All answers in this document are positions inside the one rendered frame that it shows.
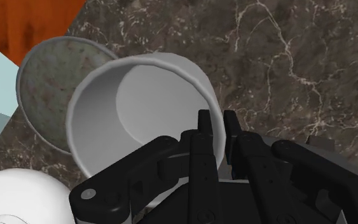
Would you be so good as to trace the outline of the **grey speckled plate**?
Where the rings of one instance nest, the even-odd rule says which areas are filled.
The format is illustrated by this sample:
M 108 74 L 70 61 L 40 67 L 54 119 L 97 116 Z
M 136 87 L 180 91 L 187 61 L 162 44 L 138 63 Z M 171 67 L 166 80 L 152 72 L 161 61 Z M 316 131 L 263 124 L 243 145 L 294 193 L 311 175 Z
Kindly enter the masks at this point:
M 44 40 L 25 55 L 17 72 L 17 102 L 42 141 L 62 153 L 71 153 L 65 134 L 71 96 L 90 72 L 117 58 L 105 45 L 74 36 Z

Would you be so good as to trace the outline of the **white round object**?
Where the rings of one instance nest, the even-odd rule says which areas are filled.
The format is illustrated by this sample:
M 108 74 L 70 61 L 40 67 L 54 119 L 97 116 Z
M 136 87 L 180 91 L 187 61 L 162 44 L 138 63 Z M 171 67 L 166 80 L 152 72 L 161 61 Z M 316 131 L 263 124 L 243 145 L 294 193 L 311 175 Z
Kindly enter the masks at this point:
M 0 224 L 75 224 L 70 190 L 40 171 L 0 171 Z

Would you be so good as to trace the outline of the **white cup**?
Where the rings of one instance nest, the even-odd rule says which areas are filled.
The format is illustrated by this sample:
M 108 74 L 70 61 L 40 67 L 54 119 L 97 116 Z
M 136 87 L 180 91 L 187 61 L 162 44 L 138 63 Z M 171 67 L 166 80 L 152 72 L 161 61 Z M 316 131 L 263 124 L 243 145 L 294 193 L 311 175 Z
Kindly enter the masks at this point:
M 179 139 L 210 113 L 216 163 L 224 157 L 223 115 L 207 75 L 186 57 L 147 53 L 111 60 L 76 87 L 65 132 L 87 179 L 159 136 Z

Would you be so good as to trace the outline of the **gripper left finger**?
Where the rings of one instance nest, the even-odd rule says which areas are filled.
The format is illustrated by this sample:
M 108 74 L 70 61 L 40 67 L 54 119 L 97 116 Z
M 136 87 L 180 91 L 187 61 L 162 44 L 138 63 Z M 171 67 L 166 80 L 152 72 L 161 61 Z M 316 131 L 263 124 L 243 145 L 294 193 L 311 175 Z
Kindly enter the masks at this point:
M 212 224 L 221 220 L 219 180 L 210 113 L 177 141 L 160 136 L 75 187 L 69 202 L 75 224 L 133 224 L 135 214 L 179 178 L 174 190 L 138 224 Z

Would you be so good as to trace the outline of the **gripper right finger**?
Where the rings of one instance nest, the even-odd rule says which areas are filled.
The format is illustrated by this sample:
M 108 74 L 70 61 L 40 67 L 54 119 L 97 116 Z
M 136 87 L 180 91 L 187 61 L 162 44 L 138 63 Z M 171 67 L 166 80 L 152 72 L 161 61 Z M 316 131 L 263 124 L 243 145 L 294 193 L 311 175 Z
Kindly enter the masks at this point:
M 223 115 L 228 135 L 226 158 L 235 177 L 247 176 L 263 224 L 306 224 L 315 217 L 302 214 L 289 193 L 296 183 L 327 190 L 344 212 L 347 224 L 358 224 L 358 175 L 288 140 L 268 146 L 254 132 L 240 128 L 234 111 Z

